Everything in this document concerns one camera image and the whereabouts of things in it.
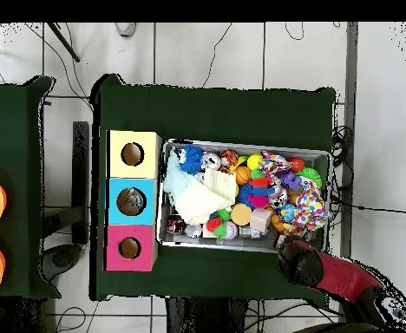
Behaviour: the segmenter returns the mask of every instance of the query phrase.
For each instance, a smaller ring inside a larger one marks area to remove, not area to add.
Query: pink box
[[[106,246],[106,271],[151,271],[157,259],[157,242],[153,225],[110,225]],[[125,238],[138,242],[136,258],[124,258],[120,243]]]

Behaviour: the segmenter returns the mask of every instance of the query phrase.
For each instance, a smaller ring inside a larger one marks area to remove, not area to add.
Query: round hole
[[[140,255],[141,244],[136,238],[125,238],[118,244],[118,251],[123,258],[135,259]]]
[[[126,216],[138,216],[146,207],[146,195],[134,187],[121,190],[116,206]]]
[[[121,159],[128,166],[138,166],[144,159],[142,146],[138,143],[128,143],[121,150]]]

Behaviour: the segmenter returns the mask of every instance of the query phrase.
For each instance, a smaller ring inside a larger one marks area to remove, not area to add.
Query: green tablecloth
[[[52,81],[42,76],[22,86],[0,85],[0,185],[7,194],[0,219],[0,250],[6,262],[0,296],[59,295],[38,270],[43,241],[39,113]]]
[[[122,85],[116,75],[105,75],[95,84],[91,99],[95,103],[92,298],[103,299],[111,294],[306,298],[323,305],[321,292],[290,284],[278,273],[273,253],[159,246],[159,256],[151,272],[103,271],[106,178],[103,138],[108,129],[126,129],[155,131],[163,139],[211,140],[329,152],[335,101],[333,89],[303,92],[142,87]]]

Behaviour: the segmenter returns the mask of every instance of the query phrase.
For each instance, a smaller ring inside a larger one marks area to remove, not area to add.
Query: blue box
[[[146,198],[144,210],[128,216],[118,209],[117,199],[121,191],[134,187],[142,192]],[[156,214],[156,180],[151,179],[109,179],[109,209],[110,225],[153,225]]]

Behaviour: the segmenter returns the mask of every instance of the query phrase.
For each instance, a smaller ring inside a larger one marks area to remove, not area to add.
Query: stacked boxes
[[[106,271],[151,271],[157,258],[155,218],[160,137],[108,131]]]

